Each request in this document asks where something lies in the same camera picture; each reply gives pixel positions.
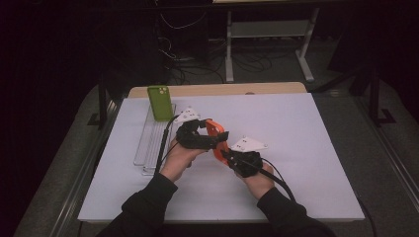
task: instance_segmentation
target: green phone case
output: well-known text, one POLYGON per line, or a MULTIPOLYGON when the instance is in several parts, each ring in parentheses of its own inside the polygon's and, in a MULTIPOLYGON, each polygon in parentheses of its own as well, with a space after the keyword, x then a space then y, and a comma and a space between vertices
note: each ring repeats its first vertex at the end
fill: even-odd
POLYGON ((147 88, 151 109, 156 121, 168 121, 173 117, 172 102, 167 86, 149 86, 147 88))

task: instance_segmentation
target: forearm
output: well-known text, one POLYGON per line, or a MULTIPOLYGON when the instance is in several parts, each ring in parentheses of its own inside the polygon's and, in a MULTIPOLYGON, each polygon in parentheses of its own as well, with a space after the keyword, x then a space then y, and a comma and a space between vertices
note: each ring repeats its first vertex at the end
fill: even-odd
POLYGON ((324 224, 308 217, 304 206, 287 199, 276 188, 259 199, 258 207, 280 236, 335 236, 324 224))
POLYGON ((164 221, 167 204, 177 187, 157 174, 144 190, 132 195, 123 212, 98 236, 151 236, 164 221))

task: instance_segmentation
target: person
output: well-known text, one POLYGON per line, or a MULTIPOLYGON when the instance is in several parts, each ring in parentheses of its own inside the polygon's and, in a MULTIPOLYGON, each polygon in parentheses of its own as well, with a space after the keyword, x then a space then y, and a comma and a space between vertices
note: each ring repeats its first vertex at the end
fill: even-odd
MULTIPOLYGON (((175 182, 190 166, 195 158, 206 152, 199 149, 187 149, 171 142, 167 160, 149 184, 138 193, 129 197, 119 214, 98 237, 144 237, 153 236, 163 226, 164 214, 168 202, 177 191, 175 182)), ((263 169, 273 173, 273 167, 263 164, 263 169)), ((258 200, 257 206, 263 211, 274 228, 276 236, 287 237, 334 237, 334 233, 323 223, 310 218, 305 208, 283 196, 274 182, 258 173, 255 176, 241 178, 250 193, 258 200)))

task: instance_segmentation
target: orange plastic part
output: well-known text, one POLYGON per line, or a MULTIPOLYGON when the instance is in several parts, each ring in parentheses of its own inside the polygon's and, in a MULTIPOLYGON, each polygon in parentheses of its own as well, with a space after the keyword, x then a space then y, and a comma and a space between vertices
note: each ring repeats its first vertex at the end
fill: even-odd
MULTIPOLYGON (((220 124, 216 123, 212 119, 206 120, 206 127, 207 132, 210 136, 217 136, 219 133, 224 132, 224 127, 220 124)), ((227 160, 222 156, 221 150, 228 152, 228 144, 226 141, 221 141, 217 146, 216 149, 213 149, 213 155, 217 160, 224 163, 224 165, 228 166, 227 160)))

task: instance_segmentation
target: desk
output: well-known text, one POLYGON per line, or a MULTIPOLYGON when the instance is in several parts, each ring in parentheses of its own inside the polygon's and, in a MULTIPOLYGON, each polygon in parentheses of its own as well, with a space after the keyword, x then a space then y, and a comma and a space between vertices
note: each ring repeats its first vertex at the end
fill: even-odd
MULTIPOLYGON (((192 106, 200 111, 202 118, 213 118, 229 130, 230 143, 242 135, 268 143, 270 148, 261 151, 261 155, 277 166, 309 216, 322 221, 363 219, 317 107, 301 86, 298 83, 266 83, 173 86, 169 89, 172 103, 179 108, 192 106), (200 93, 194 88, 202 89, 200 93, 203 94, 197 95, 200 93), (272 94, 276 91, 274 88, 280 89, 278 93, 292 94, 272 94), (182 92, 184 89, 197 94, 186 97, 182 92), (228 95, 243 92, 268 94, 228 95)), ((143 97, 144 92, 145 88, 134 88, 123 101, 79 213, 78 218, 82 221, 111 221, 121 212, 124 201, 143 189, 151 179, 142 176, 141 168, 133 165, 149 107, 148 99, 136 98, 143 97)), ((211 152, 197 157, 192 168, 176 184, 179 191, 168 205, 167 222, 266 221, 246 187, 211 152)))

